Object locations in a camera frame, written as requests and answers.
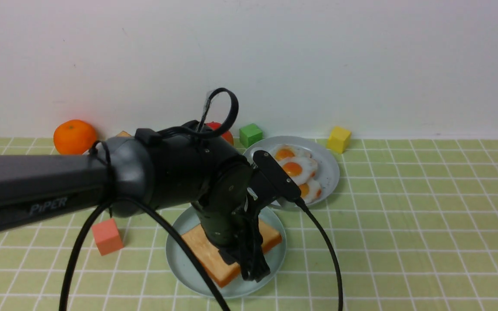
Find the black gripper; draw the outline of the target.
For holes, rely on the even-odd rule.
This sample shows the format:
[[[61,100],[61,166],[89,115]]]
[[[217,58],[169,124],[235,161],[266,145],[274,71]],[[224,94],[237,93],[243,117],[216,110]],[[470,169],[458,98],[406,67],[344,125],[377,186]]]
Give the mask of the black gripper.
[[[249,193],[214,195],[192,203],[207,239],[226,263],[240,265],[239,276],[245,281],[260,282],[271,272],[259,230],[260,212],[269,204]]]

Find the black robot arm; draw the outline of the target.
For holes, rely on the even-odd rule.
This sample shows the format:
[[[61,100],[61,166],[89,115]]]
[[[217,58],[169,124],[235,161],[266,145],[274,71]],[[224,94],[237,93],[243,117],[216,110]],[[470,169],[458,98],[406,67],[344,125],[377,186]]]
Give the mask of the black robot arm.
[[[81,155],[0,155],[0,232],[111,202],[113,215],[191,203],[207,239],[247,281],[269,275],[259,207],[247,187],[254,169],[231,144],[196,121],[172,130],[138,129]]]

